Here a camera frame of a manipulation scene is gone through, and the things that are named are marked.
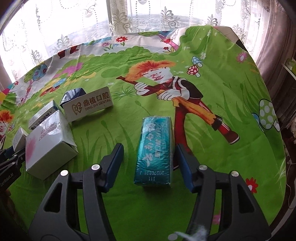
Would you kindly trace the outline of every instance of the red spotted mushroom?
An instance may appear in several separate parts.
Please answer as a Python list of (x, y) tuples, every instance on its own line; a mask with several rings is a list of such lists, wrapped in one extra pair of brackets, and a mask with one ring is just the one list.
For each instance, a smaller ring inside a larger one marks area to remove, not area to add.
[(187, 74), (195, 75), (196, 77), (200, 77), (200, 74), (198, 73), (198, 67), (196, 65), (193, 65), (188, 68)]

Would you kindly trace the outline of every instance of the polka dot mushroom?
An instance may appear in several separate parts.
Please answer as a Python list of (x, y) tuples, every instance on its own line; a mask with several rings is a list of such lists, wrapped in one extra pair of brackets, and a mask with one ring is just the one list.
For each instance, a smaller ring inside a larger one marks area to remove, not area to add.
[(280, 131), (279, 123), (276, 118), (274, 107), (269, 100), (266, 100), (266, 99), (260, 100), (259, 115), (257, 116), (257, 118), (255, 118), (257, 122), (258, 122), (258, 117), (259, 117), (259, 123), (264, 129), (269, 130), (272, 128), (272, 126), (274, 126), (277, 131)]
[(200, 77), (200, 74), (198, 73), (198, 67), (196, 65), (193, 65), (188, 68), (187, 74), (195, 75), (196, 77)]
[(198, 67), (202, 67), (202, 62), (200, 61), (200, 59), (198, 57), (193, 56), (192, 63), (193, 63), (193, 66), (188, 68), (187, 74), (195, 75), (196, 77), (200, 77), (200, 74), (198, 73)]
[(192, 57), (192, 63), (198, 67), (202, 67), (202, 61), (196, 56)]

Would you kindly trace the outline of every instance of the silver screw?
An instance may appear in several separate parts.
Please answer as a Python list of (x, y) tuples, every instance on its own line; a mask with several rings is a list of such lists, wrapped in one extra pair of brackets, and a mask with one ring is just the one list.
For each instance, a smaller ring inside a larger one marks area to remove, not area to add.
[(99, 165), (99, 164), (93, 164), (93, 165), (91, 166), (91, 168), (92, 168), (93, 170), (98, 170), (98, 169), (100, 168), (100, 165)]
[(238, 177), (238, 176), (239, 176), (239, 173), (238, 173), (237, 171), (232, 171), (232, 172), (231, 172), (231, 175), (232, 175), (233, 177)]
[(205, 171), (207, 169), (207, 166), (204, 164), (201, 164), (198, 168), (202, 171)]
[(64, 177), (64, 176), (67, 176), (68, 173), (69, 173), (69, 172), (68, 172), (67, 170), (62, 170), (62, 171), (61, 171), (61, 176), (63, 176), (63, 177)]

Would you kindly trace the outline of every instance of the tooth logo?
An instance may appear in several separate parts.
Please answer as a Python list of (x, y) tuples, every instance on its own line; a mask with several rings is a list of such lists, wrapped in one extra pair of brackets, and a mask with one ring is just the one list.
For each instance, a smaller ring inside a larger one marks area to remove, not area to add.
[(75, 113), (75, 115), (77, 115), (78, 112), (81, 113), (81, 110), (82, 110), (82, 108), (81, 108), (81, 103), (78, 102), (77, 104), (73, 104), (73, 105), (72, 105), (72, 110), (73, 110), (73, 112)]

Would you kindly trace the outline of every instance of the cartoon tablecloth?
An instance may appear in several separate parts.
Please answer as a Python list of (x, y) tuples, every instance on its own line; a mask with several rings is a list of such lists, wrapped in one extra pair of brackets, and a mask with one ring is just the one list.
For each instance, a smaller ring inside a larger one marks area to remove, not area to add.
[[(49, 101), (60, 103), (67, 90), (82, 87), (88, 93), (104, 86), (114, 106), (71, 124), (78, 156), (45, 181), (23, 167), (10, 187), (27, 226), (61, 170), (85, 170), (120, 142), (124, 162), (103, 196), (115, 236), (157, 241), (185, 232), (196, 196), (185, 188), (176, 162), (171, 188), (147, 191), (133, 183), (142, 119), (154, 115), (172, 118), (176, 144), (200, 163), (219, 172), (237, 170), (273, 221), (285, 191), (285, 155), (274, 108), (250, 55), (211, 26), (113, 36), (59, 52), (0, 93), (1, 145), (11, 146), (20, 126), (29, 132), (28, 120)], [(82, 193), (78, 202), (86, 232)], [(213, 232), (220, 204), (217, 198)]]

